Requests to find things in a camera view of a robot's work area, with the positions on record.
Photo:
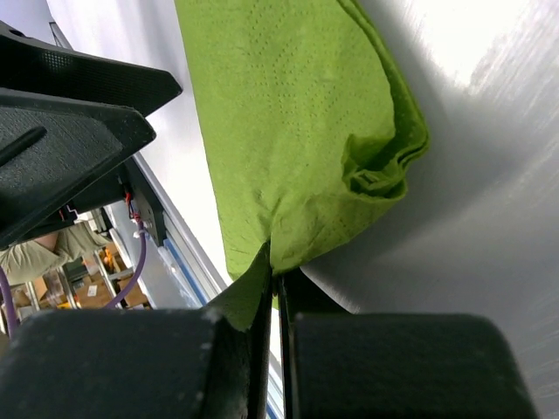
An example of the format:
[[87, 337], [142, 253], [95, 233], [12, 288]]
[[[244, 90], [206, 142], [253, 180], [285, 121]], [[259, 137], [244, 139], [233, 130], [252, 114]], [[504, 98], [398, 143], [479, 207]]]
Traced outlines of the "left frame post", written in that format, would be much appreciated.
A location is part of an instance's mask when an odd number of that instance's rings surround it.
[[71, 46], [70, 42], [67, 40], [63, 31], [59, 28], [58, 24], [55, 21], [51, 21], [49, 23], [49, 26], [50, 26], [50, 29], [51, 29], [51, 32], [52, 32], [52, 36], [53, 36], [55, 45], [71, 50], [72, 46]]

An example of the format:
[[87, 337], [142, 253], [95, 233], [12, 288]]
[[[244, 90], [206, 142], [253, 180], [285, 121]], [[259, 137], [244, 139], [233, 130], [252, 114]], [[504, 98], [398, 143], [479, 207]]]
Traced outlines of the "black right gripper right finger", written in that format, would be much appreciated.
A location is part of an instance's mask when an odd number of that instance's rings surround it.
[[536, 417], [488, 319], [353, 314], [299, 270], [277, 292], [288, 418]]

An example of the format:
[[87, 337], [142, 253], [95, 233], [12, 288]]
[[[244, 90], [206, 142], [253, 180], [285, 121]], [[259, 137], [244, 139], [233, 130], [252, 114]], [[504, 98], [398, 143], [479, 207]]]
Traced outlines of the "aluminium front rail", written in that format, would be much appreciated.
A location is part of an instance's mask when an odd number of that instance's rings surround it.
[[[200, 273], [204, 273], [207, 278], [212, 278], [214, 282], [223, 287], [219, 293], [225, 291], [229, 285], [231, 285], [231, 281], [220, 275], [216, 266], [212, 263], [208, 254], [204, 251], [203, 246], [199, 243], [194, 233], [191, 231], [191, 228], [184, 221], [183, 216], [180, 214], [175, 204], [172, 203], [169, 195], [164, 190], [161, 183], [157, 180], [153, 170], [148, 166], [145, 159], [141, 155], [136, 155], [135, 162], [147, 178], [148, 182], [151, 184], [152, 189], [156, 193], [164, 209], [163, 218], [167, 229], [167, 238], [164, 240], [163, 246], [161, 247], [164, 247], [165, 243], [170, 241], [172, 245], [192, 264], [193, 269], [198, 268]], [[174, 278], [177, 292], [183, 298], [183, 295], [181, 294], [181, 291], [183, 290], [181, 284], [176, 281], [176, 277], [171, 273], [170, 269], [169, 273]]]

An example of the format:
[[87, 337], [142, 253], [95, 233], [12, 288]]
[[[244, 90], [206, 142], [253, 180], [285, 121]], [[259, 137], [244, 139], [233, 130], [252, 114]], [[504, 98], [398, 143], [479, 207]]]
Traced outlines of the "person in beige shirt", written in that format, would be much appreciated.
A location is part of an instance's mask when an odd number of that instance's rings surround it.
[[1, 268], [10, 286], [21, 285], [100, 250], [110, 242], [87, 223], [76, 223], [1, 251]]

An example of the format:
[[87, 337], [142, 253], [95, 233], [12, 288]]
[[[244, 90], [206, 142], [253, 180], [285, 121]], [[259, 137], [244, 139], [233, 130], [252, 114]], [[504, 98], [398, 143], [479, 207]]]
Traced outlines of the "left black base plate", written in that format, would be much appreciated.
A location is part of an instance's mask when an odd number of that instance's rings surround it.
[[144, 226], [158, 247], [167, 238], [163, 213], [164, 209], [151, 184], [133, 158], [125, 163], [128, 184], [134, 201], [135, 212], [140, 215]]

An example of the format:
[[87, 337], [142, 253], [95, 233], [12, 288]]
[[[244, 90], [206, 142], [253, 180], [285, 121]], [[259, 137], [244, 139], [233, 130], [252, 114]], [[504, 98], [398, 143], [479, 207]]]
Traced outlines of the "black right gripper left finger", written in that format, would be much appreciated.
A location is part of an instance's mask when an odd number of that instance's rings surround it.
[[1, 359], [4, 418], [263, 418], [269, 248], [198, 309], [38, 313]]

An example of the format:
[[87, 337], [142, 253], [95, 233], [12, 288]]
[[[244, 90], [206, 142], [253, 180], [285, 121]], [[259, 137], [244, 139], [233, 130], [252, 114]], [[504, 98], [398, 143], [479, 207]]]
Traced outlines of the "green paper napkin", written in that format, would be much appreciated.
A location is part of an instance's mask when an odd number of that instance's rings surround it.
[[396, 61], [356, 1], [179, 1], [226, 269], [216, 301], [251, 327], [262, 261], [291, 271], [406, 194], [429, 146]]

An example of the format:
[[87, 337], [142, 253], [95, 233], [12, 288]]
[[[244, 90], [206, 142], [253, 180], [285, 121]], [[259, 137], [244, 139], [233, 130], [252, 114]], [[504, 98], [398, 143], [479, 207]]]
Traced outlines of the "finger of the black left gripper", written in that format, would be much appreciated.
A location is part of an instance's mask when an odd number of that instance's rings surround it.
[[1, 162], [3, 247], [155, 138], [133, 108], [2, 89], [1, 147], [26, 134], [40, 138]]
[[1, 87], [127, 106], [144, 117], [183, 91], [167, 71], [51, 45], [6, 23], [1, 23]]

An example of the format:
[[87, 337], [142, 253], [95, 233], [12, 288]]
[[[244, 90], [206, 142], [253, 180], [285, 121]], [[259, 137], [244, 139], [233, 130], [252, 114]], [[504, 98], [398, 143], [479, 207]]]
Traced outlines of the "cardboard boxes in background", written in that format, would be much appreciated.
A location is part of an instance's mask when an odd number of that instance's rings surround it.
[[130, 284], [135, 270], [114, 244], [16, 288], [19, 305], [33, 309], [102, 308]]

